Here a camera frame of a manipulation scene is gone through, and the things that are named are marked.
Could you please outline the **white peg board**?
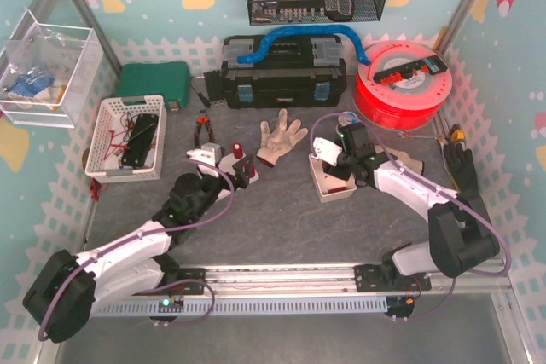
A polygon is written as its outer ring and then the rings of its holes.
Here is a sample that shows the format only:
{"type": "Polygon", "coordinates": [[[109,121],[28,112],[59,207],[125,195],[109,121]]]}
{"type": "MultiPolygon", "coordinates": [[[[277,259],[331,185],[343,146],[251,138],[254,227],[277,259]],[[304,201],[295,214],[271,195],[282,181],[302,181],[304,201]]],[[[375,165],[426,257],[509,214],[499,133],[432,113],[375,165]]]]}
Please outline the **white peg board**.
{"type": "MultiPolygon", "coordinates": [[[[219,162],[219,164],[218,164],[218,168],[230,178],[230,180],[231,180],[231,182],[232,182],[232,185],[233,185],[233,188],[234,188],[233,191],[237,191],[237,190],[240,190],[240,189],[245,189],[245,188],[238,188],[238,187],[236,186],[235,174],[234,174],[232,165],[233,165],[237,160],[239,160],[239,159],[236,159],[236,158],[234,157],[234,154],[233,154],[233,153],[230,153],[230,154],[224,156],[224,157],[220,160],[220,162],[219,162]]],[[[258,174],[256,177],[250,179],[250,184],[249,184],[249,185],[251,185],[251,184],[257,182],[258,180],[259,180],[259,174],[258,174]]],[[[223,187],[222,191],[218,194],[218,200],[221,200],[221,199],[224,199],[224,198],[228,197],[229,195],[231,195],[231,194],[233,193],[233,191],[230,189],[229,184],[226,182],[226,183],[224,184],[224,187],[223,187]]]]}

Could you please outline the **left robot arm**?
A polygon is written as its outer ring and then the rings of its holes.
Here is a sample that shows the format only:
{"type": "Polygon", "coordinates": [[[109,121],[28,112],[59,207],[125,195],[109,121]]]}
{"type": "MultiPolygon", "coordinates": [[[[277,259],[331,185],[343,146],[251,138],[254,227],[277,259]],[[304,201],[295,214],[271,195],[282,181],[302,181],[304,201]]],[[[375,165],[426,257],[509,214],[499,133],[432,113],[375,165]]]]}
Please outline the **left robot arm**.
{"type": "Polygon", "coordinates": [[[38,323],[38,340],[61,343],[75,335],[99,309],[136,294],[182,285],[167,253],[197,228],[218,219],[207,212],[220,199],[232,199],[255,177],[254,157],[240,145],[223,155],[207,143],[188,151],[195,173],[177,178],[168,199],[150,220],[106,245],[49,257],[23,298],[38,323]]]}

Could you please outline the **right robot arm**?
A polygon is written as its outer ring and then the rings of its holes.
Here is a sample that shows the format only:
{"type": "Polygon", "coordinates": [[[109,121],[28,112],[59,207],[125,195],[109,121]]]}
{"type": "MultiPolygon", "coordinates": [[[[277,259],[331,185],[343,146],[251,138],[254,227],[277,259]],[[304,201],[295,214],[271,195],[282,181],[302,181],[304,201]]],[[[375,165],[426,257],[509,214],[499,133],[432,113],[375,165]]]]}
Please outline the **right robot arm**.
{"type": "Polygon", "coordinates": [[[314,138],[311,157],[323,164],[322,172],[389,194],[427,223],[427,240],[400,246],[372,266],[373,278],[385,288],[419,274],[481,274],[480,264],[499,255],[499,234],[477,192],[449,189],[411,170],[384,144],[372,143],[364,124],[340,126],[334,141],[314,138]]]}

